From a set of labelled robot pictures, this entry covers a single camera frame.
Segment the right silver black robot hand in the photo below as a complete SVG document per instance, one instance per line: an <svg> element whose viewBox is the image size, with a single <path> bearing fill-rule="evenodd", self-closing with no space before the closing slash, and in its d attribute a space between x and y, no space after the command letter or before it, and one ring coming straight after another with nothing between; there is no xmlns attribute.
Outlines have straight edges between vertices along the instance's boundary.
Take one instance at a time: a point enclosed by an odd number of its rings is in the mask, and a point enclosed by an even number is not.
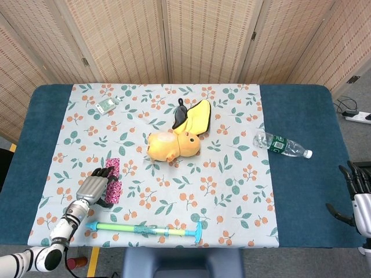
<svg viewBox="0 0 371 278"><path fill-rule="evenodd" d="M339 166L339 170L347 184L353 208L352 217L340 213L330 203L326 203L326 208L335 219L356 227L360 235L370 238L370 171L350 160L347 161L347 165L350 170L342 165Z"/></svg>

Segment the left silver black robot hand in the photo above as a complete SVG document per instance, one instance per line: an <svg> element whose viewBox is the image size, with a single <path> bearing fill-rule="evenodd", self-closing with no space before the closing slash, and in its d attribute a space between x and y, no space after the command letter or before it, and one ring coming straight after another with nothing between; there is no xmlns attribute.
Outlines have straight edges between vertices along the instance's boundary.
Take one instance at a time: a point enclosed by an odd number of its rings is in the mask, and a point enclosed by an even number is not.
<svg viewBox="0 0 371 278"><path fill-rule="evenodd" d="M103 193L113 182L118 181L117 176L113 175L114 166L96 168L90 176L88 176L77 191L77 199L84 199L90 205L98 204L99 206L111 209L112 201L105 201Z"/></svg>

